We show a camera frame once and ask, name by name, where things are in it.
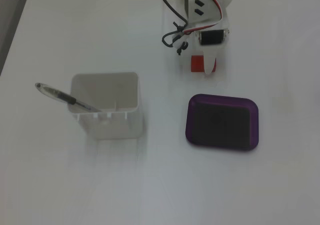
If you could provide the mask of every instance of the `purple tray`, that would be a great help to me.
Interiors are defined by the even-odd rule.
[[[197,146],[249,151],[259,142],[259,110],[246,98],[198,94],[190,99],[185,136]]]

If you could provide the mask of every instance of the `red part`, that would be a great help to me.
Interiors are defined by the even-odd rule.
[[[216,71],[217,59],[214,61],[214,67],[212,72]],[[205,72],[205,61],[204,56],[191,56],[191,72],[192,73],[204,73]]]

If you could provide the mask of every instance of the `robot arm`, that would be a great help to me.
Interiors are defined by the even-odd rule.
[[[216,64],[216,56],[227,41],[229,35],[229,21],[226,7],[232,0],[184,0],[186,17],[178,14],[167,2],[167,6],[184,21],[184,26],[178,26],[176,31],[163,36],[162,42],[167,47],[174,47],[180,55],[182,50],[188,47],[188,40],[192,43],[192,56],[202,56],[203,71],[210,74]],[[172,36],[172,43],[165,42],[165,38]],[[199,59],[191,58],[191,70],[194,65],[192,61]]]

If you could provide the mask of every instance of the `pen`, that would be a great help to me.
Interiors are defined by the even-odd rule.
[[[35,87],[36,89],[38,89],[42,94],[48,96],[49,98],[52,98],[52,99],[55,99],[55,100],[58,100],[60,102],[64,102],[64,103],[67,103],[67,104],[70,104],[70,105],[73,105],[73,106],[76,106],[78,108],[81,108],[83,110],[85,110],[86,112],[90,112],[90,113],[99,113],[99,112],[102,112],[101,110],[91,106],[91,105],[88,105],[82,101],[79,101],[78,99],[62,92],[62,91],[59,91],[47,84],[43,84],[43,83],[39,83],[37,82],[35,84]]]

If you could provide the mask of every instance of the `white plastic cup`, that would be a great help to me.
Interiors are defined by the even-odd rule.
[[[71,96],[102,112],[86,112],[68,104],[68,110],[96,140],[138,138],[144,130],[139,77],[135,72],[77,74]]]

